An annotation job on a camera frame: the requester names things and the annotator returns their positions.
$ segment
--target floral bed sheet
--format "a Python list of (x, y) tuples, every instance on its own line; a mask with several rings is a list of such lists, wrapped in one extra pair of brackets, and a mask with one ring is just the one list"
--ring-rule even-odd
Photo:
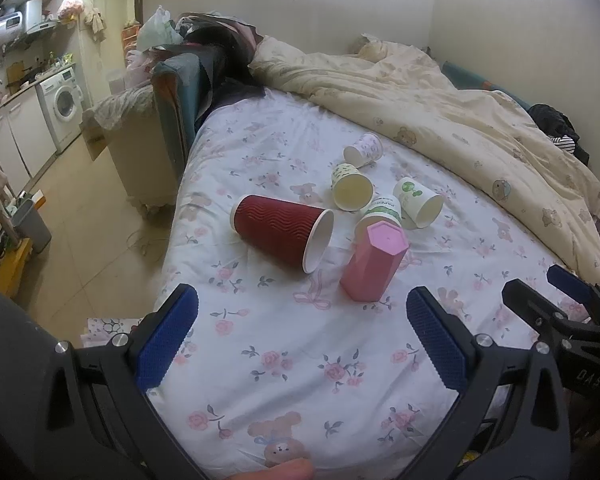
[[(472, 333), (528, 348), (537, 334), (503, 306), (521, 278), (570, 314), (583, 308), (546, 281), (559, 259), (490, 197), (397, 142), (361, 169), (376, 193), (410, 176), (445, 197), (382, 300), (356, 303), (338, 286), (359, 214), (335, 208), (333, 166), (365, 130), (308, 101), (267, 89), (214, 111), (182, 179), (156, 308), (179, 283), (200, 313), (149, 397), (212, 478), (298, 457), (318, 478), (393, 478), (433, 434), (456, 394), (436, 374), (405, 314), (425, 285)], [(244, 194), (333, 208), (331, 245), (311, 275), (281, 268), (229, 226)]]

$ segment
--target pink hexagonal cup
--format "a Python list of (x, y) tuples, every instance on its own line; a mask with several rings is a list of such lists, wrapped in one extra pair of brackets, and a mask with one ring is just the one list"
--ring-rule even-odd
[(380, 301), (409, 241), (404, 231), (382, 220), (366, 228), (340, 280), (354, 301)]

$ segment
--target cream comforter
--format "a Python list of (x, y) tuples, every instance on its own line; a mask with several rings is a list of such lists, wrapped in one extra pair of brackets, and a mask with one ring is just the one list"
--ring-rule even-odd
[(507, 95), (457, 90), (419, 49), (376, 40), (355, 56), (328, 56), (266, 37), (250, 68), (267, 86), (301, 94), (451, 170), (582, 279), (600, 283), (600, 236), (591, 217), (600, 219), (600, 182)]

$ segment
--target kitchen cabinet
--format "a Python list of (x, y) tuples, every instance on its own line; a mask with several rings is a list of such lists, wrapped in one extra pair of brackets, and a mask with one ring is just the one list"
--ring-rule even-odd
[(23, 92), (5, 108), (13, 139), (30, 175), (34, 177), (56, 152), (36, 90), (32, 88)]
[(16, 194), (21, 192), (30, 177), (11, 135), (11, 127), (4, 110), (0, 110), (0, 167), (7, 176), (13, 191)]

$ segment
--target printed paper cup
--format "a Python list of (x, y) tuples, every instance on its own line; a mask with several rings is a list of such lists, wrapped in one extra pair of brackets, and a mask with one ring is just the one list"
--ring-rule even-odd
[(367, 132), (351, 146), (347, 146), (342, 154), (349, 164), (361, 168), (382, 156), (382, 143), (376, 134)]
[(394, 196), (402, 206), (402, 218), (407, 229), (421, 229), (430, 225), (442, 211), (442, 195), (406, 177), (394, 187)]
[(231, 227), (249, 244), (307, 274), (329, 245), (334, 214), (295, 202), (247, 195), (231, 209)]
[(376, 222), (384, 220), (401, 228), (401, 213), (400, 201), (395, 196), (382, 195), (373, 199), (356, 225), (356, 241), (362, 240), (366, 228)]
[(369, 203), (374, 186), (352, 164), (339, 164), (331, 173), (331, 191), (336, 206), (343, 211), (357, 211)]

